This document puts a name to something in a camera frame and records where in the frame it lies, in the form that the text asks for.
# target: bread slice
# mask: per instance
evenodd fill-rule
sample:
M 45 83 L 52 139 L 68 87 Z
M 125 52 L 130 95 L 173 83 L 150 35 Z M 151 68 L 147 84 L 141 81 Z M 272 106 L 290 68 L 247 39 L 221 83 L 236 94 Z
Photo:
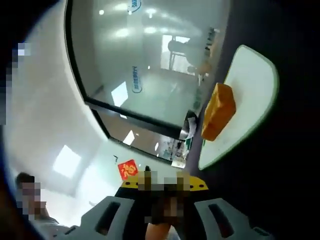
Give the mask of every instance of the bread slice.
M 217 83 L 204 112 L 201 136 L 205 140 L 214 141 L 235 113 L 236 103 L 232 88 Z

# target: red paper sign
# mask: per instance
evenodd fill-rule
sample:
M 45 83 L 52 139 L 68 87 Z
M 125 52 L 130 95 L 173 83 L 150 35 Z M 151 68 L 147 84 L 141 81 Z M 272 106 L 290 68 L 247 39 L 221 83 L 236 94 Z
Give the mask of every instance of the red paper sign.
M 124 163 L 118 164 L 119 172 L 122 180 L 127 180 L 129 176 L 134 176 L 138 173 L 135 160 L 131 159 Z

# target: red decoration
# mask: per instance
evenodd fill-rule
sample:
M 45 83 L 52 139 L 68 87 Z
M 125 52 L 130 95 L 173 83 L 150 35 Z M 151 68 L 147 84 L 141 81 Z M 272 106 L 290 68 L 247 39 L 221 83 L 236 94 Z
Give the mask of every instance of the red decoration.
M 138 168 L 136 166 L 135 160 L 131 159 L 124 163 L 118 164 L 119 172 L 122 180 L 127 180 L 129 176 L 134 176 L 138 173 Z

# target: dark table surface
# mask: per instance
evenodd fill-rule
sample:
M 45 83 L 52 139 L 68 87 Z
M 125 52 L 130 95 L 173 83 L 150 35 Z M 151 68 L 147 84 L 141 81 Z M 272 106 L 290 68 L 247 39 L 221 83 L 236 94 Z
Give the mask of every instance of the dark table surface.
M 200 171 L 205 104 L 185 167 L 205 180 L 212 198 L 224 198 L 247 214 L 253 225 L 278 238 L 315 234 L 310 230 L 313 220 L 306 219 L 316 210 L 314 192 L 319 189 L 315 177 L 319 38 L 311 3 L 232 1 L 216 81 L 224 81 L 237 48 L 246 45 L 276 66 L 278 97 L 258 130 L 218 163 Z

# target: orange bread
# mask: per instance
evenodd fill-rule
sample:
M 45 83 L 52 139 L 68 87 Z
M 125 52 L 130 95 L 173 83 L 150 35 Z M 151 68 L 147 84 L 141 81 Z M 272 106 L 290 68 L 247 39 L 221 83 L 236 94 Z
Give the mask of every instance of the orange bread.
M 205 109 L 201 136 L 205 140 L 215 140 L 235 113 L 236 103 L 232 88 L 217 83 Z

